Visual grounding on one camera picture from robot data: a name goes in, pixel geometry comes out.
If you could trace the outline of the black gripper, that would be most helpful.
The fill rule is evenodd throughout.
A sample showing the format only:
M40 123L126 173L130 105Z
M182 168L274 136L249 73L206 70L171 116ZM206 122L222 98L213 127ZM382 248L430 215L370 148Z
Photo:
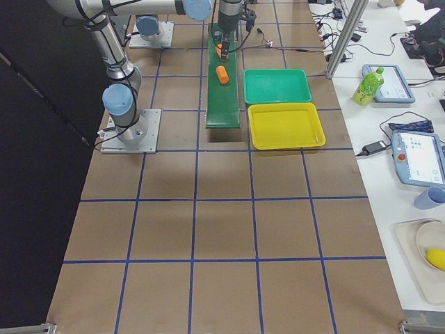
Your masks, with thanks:
M254 26L257 18L256 12L248 8L245 1L222 0L219 1L218 27L222 29L220 59L226 61L229 56L230 33L237 29L239 21L248 23L248 27Z

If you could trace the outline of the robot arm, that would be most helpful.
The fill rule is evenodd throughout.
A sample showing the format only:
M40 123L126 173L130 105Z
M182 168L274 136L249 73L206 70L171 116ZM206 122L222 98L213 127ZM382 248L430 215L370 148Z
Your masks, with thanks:
M185 15L183 1L49 1L48 4L68 19L77 19L96 42L106 73L111 80L108 91L119 102L129 98L129 107L121 115L112 115L115 137L124 145L140 142L147 124L141 120L137 96L141 85L140 70L128 59L110 22L116 15Z
M213 19L214 10L211 1L175 1L175 8L178 15L187 15L195 21L204 21L210 14L211 18L211 35L213 35ZM257 16L255 11L247 7L245 1L220 1L218 9L218 27L221 30L220 42L221 46L216 45L219 51L221 61L226 61L229 53L239 50L247 38L249 37ZM231 43L231 35L237 30L238 22L245 21L245 29L248 32L244 41L236 49L229 49Z

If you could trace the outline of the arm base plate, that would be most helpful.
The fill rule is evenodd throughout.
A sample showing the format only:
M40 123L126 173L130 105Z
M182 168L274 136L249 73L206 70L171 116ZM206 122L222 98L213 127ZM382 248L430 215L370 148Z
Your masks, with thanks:
M134 25L129 39L129 47L132 49L168 49L172 45L174 22L158 22L156 32L149 29L148 33L140 33L138 24Z
M139 109L138 122L117 136L112 117L108 117L107 127L111 131L105 132L104 142L100 145L102 154L155 154L159 128L161 123L160 109Z

